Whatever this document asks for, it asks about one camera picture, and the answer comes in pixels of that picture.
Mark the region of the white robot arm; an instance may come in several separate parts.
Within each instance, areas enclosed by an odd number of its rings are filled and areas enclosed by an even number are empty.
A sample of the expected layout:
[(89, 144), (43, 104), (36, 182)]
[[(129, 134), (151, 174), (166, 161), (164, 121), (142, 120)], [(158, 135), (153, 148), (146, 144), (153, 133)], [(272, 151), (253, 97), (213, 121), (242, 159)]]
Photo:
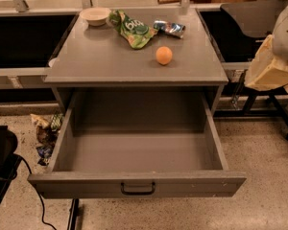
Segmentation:
[(262, 42), (244, 79), (246, 87), (268, 91), (288, 84), (288, 6)]

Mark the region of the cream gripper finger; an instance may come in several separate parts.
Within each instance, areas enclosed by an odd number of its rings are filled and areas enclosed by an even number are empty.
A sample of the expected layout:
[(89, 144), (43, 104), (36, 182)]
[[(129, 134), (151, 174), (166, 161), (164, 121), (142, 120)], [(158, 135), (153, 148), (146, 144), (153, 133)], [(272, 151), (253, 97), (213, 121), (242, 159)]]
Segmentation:
[(273, 53), (274, 37), (268, 35), (257, 50), (244, 84), (257, 91), (268, 91), (288, 84), (288, 60)]

